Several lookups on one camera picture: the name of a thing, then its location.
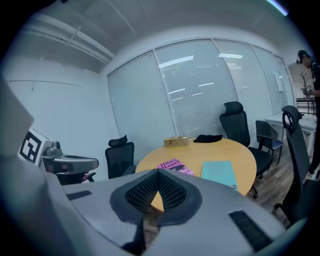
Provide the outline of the black metal rack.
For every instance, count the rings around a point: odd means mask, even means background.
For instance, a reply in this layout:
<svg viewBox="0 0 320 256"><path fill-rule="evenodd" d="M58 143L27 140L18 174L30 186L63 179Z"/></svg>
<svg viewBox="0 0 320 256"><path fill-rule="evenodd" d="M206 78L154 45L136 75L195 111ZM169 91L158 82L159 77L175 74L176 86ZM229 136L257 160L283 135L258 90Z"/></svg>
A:
<svg viewBox="0 0 320 256"><path fill-rule="evenodd" d="M306 115L316 114L316 103L314 98L297 98L296 107L300 113Z"/></svg>

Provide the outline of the wicker tissue basket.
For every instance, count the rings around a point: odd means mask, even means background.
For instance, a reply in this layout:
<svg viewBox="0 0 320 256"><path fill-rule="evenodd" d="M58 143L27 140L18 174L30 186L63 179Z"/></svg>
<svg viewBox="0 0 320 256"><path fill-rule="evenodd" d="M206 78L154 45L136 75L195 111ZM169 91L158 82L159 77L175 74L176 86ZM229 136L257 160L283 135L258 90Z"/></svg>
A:
<svg viewBox="0 0 320 256"><path fill-rule="evenodd" d="M187 146L189 144L188 136L167 137L163 140L165 147Z"/></svg>

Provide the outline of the white ceiling pipe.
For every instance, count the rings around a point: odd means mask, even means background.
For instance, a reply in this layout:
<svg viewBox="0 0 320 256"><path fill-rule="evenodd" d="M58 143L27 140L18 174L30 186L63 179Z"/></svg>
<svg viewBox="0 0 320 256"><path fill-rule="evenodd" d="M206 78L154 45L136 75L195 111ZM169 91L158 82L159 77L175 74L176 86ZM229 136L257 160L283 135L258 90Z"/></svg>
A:
<svg viewBox="0 0 320 256"><path fill-rule="evenodd" d="M77 49L98 61L108 64L115 54L81 31L46 14L36 14L22 27L24 34L43 37Z"/></svg>

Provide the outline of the black mesh office chair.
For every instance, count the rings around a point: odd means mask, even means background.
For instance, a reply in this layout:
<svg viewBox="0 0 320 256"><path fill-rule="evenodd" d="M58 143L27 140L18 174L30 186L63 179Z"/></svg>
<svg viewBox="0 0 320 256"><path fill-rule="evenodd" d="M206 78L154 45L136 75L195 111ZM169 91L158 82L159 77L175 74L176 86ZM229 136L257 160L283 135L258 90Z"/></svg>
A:
<svg viewBox="0 0 320 256"><path fill-rule="evenodd" d="M125 135L118 139L111 139L108 145L109 148L105 150L108 178L114 179L134 174L136 172L134 143L128 142L128 138Z"/></svg>

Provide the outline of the black office chair tall headrest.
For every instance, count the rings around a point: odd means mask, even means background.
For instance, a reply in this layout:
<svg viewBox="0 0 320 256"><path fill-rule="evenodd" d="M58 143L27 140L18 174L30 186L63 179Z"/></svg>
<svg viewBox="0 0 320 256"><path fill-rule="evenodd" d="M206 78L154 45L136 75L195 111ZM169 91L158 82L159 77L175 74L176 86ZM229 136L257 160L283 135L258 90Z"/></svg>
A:
<svg viewBox="0 0 320 256"><path fill-rule="evenodd" d="M231 101L224 103L224 106L225 113L219 116L219 120L228 139L236 141L249 149L256 162L256 177L262 179L264 173L269 170L273 161L273 156L263 151L262 148L264 142L271 140L272 137L258 134L258 148L251 147L247 114L244 111L243 105L238 101Z"/></svg>

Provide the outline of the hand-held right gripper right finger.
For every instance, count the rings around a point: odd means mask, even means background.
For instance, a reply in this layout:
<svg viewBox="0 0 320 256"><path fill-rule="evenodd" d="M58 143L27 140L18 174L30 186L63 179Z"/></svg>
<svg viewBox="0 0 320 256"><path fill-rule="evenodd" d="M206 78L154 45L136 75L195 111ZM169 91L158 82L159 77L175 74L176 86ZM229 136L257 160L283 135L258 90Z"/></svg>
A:
<svg viewBox="0 0 320 256"><path fill-rule="evenodd" d="M249 256L254 249L230 217L245 212L272 240L285 227L271 213L233 188L196 176L171 171L195 185L202 196L198 211L184 224L163 226L147 256Z"/></svg>

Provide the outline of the dark chair with blue seat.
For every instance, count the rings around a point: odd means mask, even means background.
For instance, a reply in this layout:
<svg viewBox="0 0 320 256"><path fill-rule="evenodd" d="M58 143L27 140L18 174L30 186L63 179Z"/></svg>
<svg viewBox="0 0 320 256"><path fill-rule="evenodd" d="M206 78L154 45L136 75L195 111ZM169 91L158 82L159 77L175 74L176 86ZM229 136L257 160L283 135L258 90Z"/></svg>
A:
<svg viewBox="0 0 320 256"><path fill-rule="evenodd" d="M259 143L258 149L262 150L263 147L268 149L268 153L271 151L271 155L274 155L275 150L279 149L278 161L279 164L282 149L284 143L281 140L278 140L278 132L266 121L256 120L256 139Z"/></svg>

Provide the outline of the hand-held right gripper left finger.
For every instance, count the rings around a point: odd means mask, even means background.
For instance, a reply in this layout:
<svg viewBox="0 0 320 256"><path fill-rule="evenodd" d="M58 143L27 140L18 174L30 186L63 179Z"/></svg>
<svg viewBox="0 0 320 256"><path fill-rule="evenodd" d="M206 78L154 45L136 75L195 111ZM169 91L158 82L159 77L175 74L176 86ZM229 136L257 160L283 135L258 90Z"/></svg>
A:
<svg viewBox="0 0 320 256"><path fill-rule="evenodd" d="M158 192L159 175L149 170L63 187L76 256L160 256L158 239L149 247L144 239L144 215Z"/></svg>

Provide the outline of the dark grey office chair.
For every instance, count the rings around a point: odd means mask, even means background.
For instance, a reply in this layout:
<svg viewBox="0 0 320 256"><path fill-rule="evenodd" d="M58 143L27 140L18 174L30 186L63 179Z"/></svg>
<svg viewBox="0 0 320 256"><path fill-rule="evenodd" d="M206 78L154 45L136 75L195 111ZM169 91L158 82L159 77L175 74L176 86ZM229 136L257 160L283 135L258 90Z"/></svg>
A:
<svg viewBox="0 0 320 256"><path fill-rule="evenodd" d="M293 181L282 203L276 203L290 224L307 218L320 203L320 182L306 179L310 168L307 146L300 126L302 114L292 105L282 108L282 123L286 130L288 148L293 166Z"/></svg>

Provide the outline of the black cloth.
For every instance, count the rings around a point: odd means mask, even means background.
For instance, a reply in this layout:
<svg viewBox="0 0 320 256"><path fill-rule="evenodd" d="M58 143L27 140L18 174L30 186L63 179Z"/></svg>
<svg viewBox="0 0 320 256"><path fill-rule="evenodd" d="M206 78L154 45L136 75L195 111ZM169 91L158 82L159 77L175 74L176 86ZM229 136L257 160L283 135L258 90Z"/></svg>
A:
<svg viewBox="0 0 320 256"><path fill-rule="evenodd" d="M194 143L215 143L220 141L223 138L223 135L199 135L196 139L193 140Z"/></svg>

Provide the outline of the white wall conduit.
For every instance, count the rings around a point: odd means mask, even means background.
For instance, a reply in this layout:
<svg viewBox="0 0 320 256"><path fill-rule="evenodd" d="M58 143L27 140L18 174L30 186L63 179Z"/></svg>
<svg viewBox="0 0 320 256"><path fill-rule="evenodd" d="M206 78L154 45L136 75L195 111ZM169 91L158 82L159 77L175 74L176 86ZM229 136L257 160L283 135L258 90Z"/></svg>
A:
<svg viewBox="0 0 320 256"><path fill-rule="evenodd" d="M50 83L50 84L60 84L60 85L68 85L68 86L74 86L74 87L83 87L83 85L74 84L74 83L66 83L66 82L59 82L59 81L48 81L48 80L28 80L28 79L16 79L16 80L6 80L8 83L14 83L14 82L32 82L32 83Z"/></svg>

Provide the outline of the white desk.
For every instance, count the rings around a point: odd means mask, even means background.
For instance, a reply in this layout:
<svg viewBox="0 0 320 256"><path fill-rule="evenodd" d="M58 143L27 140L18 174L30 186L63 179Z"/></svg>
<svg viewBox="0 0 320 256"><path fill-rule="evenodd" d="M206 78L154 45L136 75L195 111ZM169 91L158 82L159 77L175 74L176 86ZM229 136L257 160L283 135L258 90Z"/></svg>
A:
<svg viewBox="0 0 320 256"><path fill-rule="evenodd" d="M267 117L265 119L271 125L277 126L276 130L279 132L279 139L284 141L286 138L285 129L283 128L283 120L282 120L282 113L278 113L274 116ZM315 141L315 132L316 132L316 118L313 115L303 115L302 119L299 121L301 129L303 132L309 133L309 140L306 144L307 152L309 157L312 157L313 148L314 148L314 141Z"/></svg>

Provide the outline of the teal book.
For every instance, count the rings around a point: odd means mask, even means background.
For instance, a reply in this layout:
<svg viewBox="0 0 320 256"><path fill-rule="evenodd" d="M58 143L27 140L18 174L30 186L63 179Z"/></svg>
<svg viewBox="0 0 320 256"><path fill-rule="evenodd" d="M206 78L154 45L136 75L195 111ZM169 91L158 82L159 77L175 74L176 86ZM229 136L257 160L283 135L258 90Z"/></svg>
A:
<svg viewBox="0 0 320 256"><path fill-rule="evenodd" d="M202 165L201 178L226 185L238 191L232 163L228 161L205 161Z"/></svg>

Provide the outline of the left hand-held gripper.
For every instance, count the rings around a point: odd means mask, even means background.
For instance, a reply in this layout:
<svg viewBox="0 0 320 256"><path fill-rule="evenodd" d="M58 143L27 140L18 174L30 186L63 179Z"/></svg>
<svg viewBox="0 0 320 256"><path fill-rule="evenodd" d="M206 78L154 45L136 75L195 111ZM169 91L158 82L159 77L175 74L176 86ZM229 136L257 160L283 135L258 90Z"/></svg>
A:
<svg viewBox="0 0 320 256"><path fill-rule="evenodd" d="M96 158L63 154L59 141L31 127L18 153L20 158L35 164L42 172L55 174L61 185L81 184L85 181L94 182L95 172L99 167Z"/></svg>

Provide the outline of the pink book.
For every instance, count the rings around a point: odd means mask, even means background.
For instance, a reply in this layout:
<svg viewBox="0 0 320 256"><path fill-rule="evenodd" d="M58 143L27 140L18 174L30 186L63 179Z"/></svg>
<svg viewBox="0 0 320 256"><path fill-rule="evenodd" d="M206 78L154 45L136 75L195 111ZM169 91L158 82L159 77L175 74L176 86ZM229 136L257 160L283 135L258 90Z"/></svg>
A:
<svg viewBox="0 0 320 256"><path fill-rule="evenodd" d="M182 162L180 162L177 158L173 158L169 161L163 162L157 166L158 169L164 170L172 170L175 172L180 172L184 174L188 174L194 176L195 173L190 170L187 166L185 166Z"/></svg>

